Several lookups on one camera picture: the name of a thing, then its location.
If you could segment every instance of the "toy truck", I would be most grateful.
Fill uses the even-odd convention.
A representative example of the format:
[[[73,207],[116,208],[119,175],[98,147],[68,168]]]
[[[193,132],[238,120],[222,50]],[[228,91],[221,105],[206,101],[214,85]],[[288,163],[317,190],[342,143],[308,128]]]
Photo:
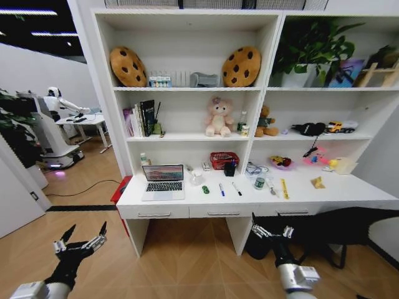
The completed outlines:
[[[328,133],[353,133],[357,128],[358,123],[354,120],[348,121],[330,121],[327,125],[326,131]]]

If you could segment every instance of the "laptop screen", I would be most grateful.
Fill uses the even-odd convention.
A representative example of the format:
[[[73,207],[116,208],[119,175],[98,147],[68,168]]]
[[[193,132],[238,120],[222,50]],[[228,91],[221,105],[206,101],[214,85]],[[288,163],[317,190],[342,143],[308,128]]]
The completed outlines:
[[[143,166],[147,181],[182,181],[183,165]]]

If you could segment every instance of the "white bookshelf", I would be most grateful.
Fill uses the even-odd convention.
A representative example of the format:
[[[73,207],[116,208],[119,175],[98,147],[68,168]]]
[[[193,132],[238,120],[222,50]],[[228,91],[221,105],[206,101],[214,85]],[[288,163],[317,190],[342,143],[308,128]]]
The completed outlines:
[[[98,74],[107,79],[107,100],[112,102],[112,118],[118,120],[117,145],[128,153],[123,167],[128,173],[140,170],[140,153],[146,152],[154,164],[188,163],[198,167],[209,161],[213,151],[233,151],[240,157],[238,171],[245,172],[248,161],[264,164],[268,155],[298,159],[315,138],[290,130],[286,135],[255,138],[254,130],[263,104],[280,131],[293,124],[332,120],[355,120],[359,127],[351,134],[319,137],[319,144],[332,156],[357,160],[369,142],[399,104],[399,82],[393,87],[365,88],[282,88],[270,87],[274,56],[284,22],[292,17],[331,15],[325,12],[214,11],[161,9],[100,9],[94,11],[101,59]],[[349,31],[355,42],[353,57],[367,59],[387,44],[399,44],[399,16],[341,16],[342,24],[366,22]],[[124,45],[134,50],[149,70],[190,70],[220,74],[230,53],[245,45],[256,46],[262,55],[261,70],[253,87],[245,88],[151,88],[123,87],[112,73],[110,51]],[[233,132],[229,138],[205,136],[206,106],[213,96],[233,100],[233,118],[248,111],[248,137]],[[166,135],[129,137],[122,110],[142,100],[161,102],[159,122]]]

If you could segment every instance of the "desk drawer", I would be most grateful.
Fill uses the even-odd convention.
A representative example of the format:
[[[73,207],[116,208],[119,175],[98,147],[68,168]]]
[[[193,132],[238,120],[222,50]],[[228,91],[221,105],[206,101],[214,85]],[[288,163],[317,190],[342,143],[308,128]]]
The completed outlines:
[[[306,216],[316,215],[322,208],[322,205],[316,203],[283,203],[283,204],[261,204],[256,210],[257,216]]]
[[[119,207],[123,219],[188,218],[188,207]]]
[[[210,217],[248,217],[255,211],[257,206],[247,205],[207,205],[190,207],[190,218],[210,218]]]

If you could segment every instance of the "ceiling light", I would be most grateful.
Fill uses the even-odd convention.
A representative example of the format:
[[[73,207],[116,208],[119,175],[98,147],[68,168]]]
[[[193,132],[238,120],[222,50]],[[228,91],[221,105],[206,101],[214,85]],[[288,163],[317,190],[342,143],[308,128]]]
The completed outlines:
[[[20,16],[58,16],[55,11],[40,11],[37,9],[0,9],[0,14]]]
[[[78,36],[76,32],[31,32],[33,36]]]

